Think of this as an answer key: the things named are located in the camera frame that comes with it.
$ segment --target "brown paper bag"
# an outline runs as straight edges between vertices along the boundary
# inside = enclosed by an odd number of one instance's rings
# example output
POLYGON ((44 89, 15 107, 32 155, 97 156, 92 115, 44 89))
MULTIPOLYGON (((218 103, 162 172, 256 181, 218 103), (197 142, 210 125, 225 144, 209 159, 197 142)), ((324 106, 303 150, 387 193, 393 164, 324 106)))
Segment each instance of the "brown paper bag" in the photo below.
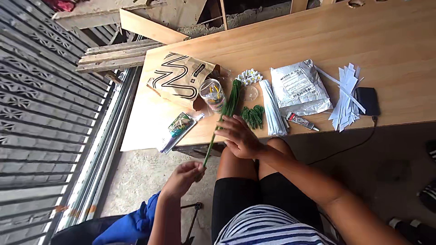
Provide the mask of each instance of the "brown paper bag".
POLYGON ((219 73, 219 65, 169 53, 154 73, 149 74, 147 86, 162 98, 195 109, 194 100, 199 93, 200 84, 214 70, 219 73))

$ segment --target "woman's left hand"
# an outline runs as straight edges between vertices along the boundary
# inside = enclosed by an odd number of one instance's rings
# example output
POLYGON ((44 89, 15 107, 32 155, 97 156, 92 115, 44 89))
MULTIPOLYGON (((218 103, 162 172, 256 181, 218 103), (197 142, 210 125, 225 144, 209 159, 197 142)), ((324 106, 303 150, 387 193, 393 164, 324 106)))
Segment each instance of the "woman's left hand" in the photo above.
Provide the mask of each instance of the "woman's left hand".
POLYGON ((188 160, 176 167, 170 178, 162 188, 161 195, 181 198, 191 187, 204 176, 206 168, 198 160, 188 160))

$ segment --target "black power bank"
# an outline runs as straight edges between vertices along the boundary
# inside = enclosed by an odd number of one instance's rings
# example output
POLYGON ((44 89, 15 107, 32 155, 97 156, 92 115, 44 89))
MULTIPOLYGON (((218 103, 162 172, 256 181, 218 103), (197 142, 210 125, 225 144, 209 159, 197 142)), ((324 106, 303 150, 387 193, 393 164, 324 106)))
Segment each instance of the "black power bank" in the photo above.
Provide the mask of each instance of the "black power bank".
POLYGON ((374 88, 356 88, 356 100, 365 108, 366 112, 363 113, 359 109, 360 115, 365 116, 379 116, 380 107, 378 106, 377 92, 374 88))

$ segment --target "wooden tabletop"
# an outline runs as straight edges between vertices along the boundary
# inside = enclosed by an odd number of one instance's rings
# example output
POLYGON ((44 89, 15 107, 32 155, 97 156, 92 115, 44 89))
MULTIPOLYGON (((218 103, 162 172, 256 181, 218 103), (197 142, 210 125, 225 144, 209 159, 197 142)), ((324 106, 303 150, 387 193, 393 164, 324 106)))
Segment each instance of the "wooden tabletop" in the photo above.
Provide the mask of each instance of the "wooden tabletop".
MULTIPOLYGON (((361 77, 365 77, 360 86, 377 90, 379 126, 434 121, 435 26, 433 0, 367 0, 355 9, 343 1, 149 50, 121 150, 155 148, 161 137, 157 128, 168 127, 185 110, 146 87, 147 73, 153 72, 170 51, 220 64, 232 71, 231 78, 254 68, 270 80, 270 67, 311 58, 337 79, 338 67, 353 63, 361 67, 361 77)), ((337 86, 323 76, 321 79, 336 104, 337 86)), ((263 105, 262 90, 259 85, 256 88, 258 98, 244 104, 249 108, 263 105)), ((305 118, 322 132, 333 130, 328 117, 319 113, 305 118)), ((179 145, 209 143, 218 118, 213 115, 199 121, 179 145)), ((347 129, 371 126, 371 118, 362 116, 347 129)), ((258 137, 268 137, 266 127, 254 132, 258 137)), ((313 132, 290 124, 290 134, 313 132)))

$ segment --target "metal gate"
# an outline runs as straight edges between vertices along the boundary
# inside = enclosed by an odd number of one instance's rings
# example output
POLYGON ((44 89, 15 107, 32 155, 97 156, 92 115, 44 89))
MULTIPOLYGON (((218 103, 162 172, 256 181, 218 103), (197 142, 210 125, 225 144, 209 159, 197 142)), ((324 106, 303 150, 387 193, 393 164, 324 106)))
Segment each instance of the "metal gate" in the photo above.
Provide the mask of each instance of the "metal gate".
POLYGON ((75 72, 89 46, 52 14, 0 2, 0 245, 48 243, 115 87, 75 72))

